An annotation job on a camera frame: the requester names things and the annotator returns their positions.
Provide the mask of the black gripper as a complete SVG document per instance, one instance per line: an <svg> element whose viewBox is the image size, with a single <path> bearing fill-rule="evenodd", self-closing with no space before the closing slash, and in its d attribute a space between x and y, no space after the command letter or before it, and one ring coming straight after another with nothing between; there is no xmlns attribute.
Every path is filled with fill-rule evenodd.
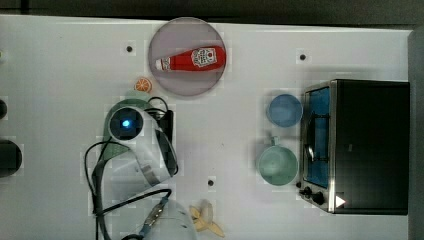
<svg viewBox="0 0 424 240"><path fill-rule="evenodd" d="M146 112L152 118L151 127L154 130L158 142L164 143L166 140L172 142L174 112L158 108L150 108Z"/></svg>

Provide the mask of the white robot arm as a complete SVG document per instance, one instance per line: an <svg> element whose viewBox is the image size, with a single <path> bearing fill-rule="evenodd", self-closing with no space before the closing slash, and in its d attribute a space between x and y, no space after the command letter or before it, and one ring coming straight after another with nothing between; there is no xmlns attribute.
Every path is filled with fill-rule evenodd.
<svg viewBox="0 0 424 240"><path fill-rule="evenodd" d="M119 104L105 120L102 179L105 240L197 240L189 213L162 186L177 159L168 136L144 107Z"/></svg>

